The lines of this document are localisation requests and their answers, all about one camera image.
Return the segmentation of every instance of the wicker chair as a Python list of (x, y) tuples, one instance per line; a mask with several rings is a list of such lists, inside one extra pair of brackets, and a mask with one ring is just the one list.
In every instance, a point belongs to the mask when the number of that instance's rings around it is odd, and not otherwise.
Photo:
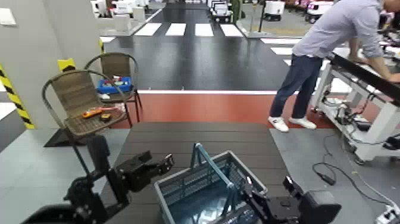
[[(135, 109), (136, 109), (136, 120), (140, 122), (139, 118), (139, 107), (142, 108), (142, 101), (140, 100), (140, 96), (138, 94), (137, 89), (137, 77), (139, 73), (139, 67), (136, 60), (124, 53), (120, 52), (110, 52), (96, 56), (95, 58), (91, 59), (85, 66), (85, 69), (89, 69), (90, 66), (96, 60), (100, 59), (102, 73), (105, 74), (109, 78), (113, 78), (113, 76), (123, 76), (123, 77), (130, 77), (131, 78), (131, 87), (129, 92), (125, 92), (126, 95), (126, 102), (134, 102)], [(131, 71), (130, 61), (133, 61), (135, 64), (135, 68), (133, 72)], [(124, 103), (126, 112), (128, 114), (128, 121), (129, 124), (132, 126), (132, 121), (130, 119), (129, 110), (127, 108), (126, 102), (123, 101), (120, 94), (109, 94), (110, 99), (101, 99), (104, 103)]]
[[(93, 116), (87, 119), (82, 117), (82, 113), (91, 108), (106, 107), (106, 105), (99, 100), (97, 90), (92, 82), (90, 74), (96, 74), (108, 79), (104, 74), (96, 71), (72, 70), (63, 72), (48, 80), (42, 89), (42, 98), (51, 116), (61, 129), (68, 130), (77, 138), (94, 134), (101, 129), (126, 119), (126, 113), (118, 109), (107, 110), (107, 113), (111, 114), (111, 120), (108, 122), (100, 121), (99, 116)], [(125, 97), (122, 91), (115, 86), (112, 81), (111, 84), (118, 89), (124, 101)], [(47, 100), (46, 90), (49, 85), (52, 85), (54, 92), (67, 113), (67, 118), (64, 122), (57, 116)]]

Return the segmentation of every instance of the chair leg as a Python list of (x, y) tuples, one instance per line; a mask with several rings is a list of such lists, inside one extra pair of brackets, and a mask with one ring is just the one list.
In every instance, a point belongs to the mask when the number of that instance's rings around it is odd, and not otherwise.
[(88, 169), (88, 167), (86, 166), (86, 163), (85, 163), (85, 161), (83, 160), (82, 155), (80, 154), (78, 148), (76, 147), (75, 139), (74, 139), (73, 134), (72, 134), (71, 131), (68, 130), (68, 129), (65, 129), (64, 132), (65, 132), (65, 134), (67, 135), (68, 140), (70, 141), (70, 144), (71, 144), (71, 146), (72, 146), (72, 149), (74, 150), (76, 156), (78, 157), (78, 160), (79, 160), (79, 162), (80, 162), (80, 164), (81, 164), (83, 170), (85, 171), (86, 176), (89, 176), (89, 175), (90, 175), (89, 169)]
[(140, 100), (140, 95), (139, 95), (137, 89), (135, 89), (135, 95), (137, 96), (137, 100), (139, 100), (139, 105), (140, 105), (140, 107), (142, 108), (142, 101)]
[(136, 120), (140, 122), (139, 118), (139, 108), (138, 108), (138, 96), (135, 94), (135, 110), (136, 110)]
[(132, 125), (132, 121), (130, 119), (130, 114), (129, 114), (128, 107), (126, 106), (126, 104), (124, 104), (124, 106), (125, 106), (126, 116), (128, 117), (129, 125), (130, 125), (130, 127), (132, 127), (133, 125)]

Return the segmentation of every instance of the power strip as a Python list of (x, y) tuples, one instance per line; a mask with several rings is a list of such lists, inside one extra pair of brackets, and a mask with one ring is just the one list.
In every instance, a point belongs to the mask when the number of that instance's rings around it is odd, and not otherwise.
[(376, 218), (375, 224), (400, 224), (400, 210), (386, 206), (386, 211)]

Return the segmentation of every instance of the man's arm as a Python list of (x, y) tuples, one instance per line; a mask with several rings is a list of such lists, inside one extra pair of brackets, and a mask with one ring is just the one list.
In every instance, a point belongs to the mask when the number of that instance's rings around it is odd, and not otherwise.
[(360, 43), (358, 38), (351, 38), (349, 40), (350, 54), (348, 55), (348, 60), (354, 63), (369, 64), (368, 59), (360, 58), (358, 56), (358, 50), (360, 48)]
[[(369, 64), (378, 72), (382, 78), (393, 79), (383, 59), (383, 51), (379, 47), (378, 23), (379, 14), (374, 7), (363, 8), (353, 19), (358, 38), (361, 39), (364, 55)], [(358, 49), (357, 41), (350, 41), (350, 47)]]

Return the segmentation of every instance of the wheel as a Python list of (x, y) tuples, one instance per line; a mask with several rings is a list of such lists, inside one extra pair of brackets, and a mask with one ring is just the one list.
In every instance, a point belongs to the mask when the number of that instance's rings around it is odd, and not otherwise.
[(349, 153), (353, 153), (355, 154), (357, 150), (357, 147), (355, 145), (350, 145), (350, 148), (347, 149), (347, 151), (349, 151)]
[(362, 160), (362, 159), (360, 159), (357, 155), (355, 155), (355, 157), (354, 157), (354, 162), (355, 162), (356, 164), (360, 165), (360, 166), (365, 165), (365, 161)]
[(314, 24), (316, 21), (317, 21), (317, 19), (314, 18), (314, 17), (311, 17), (310, 20), (309, 20), (309, 22), (310, 22), (311, 24)]

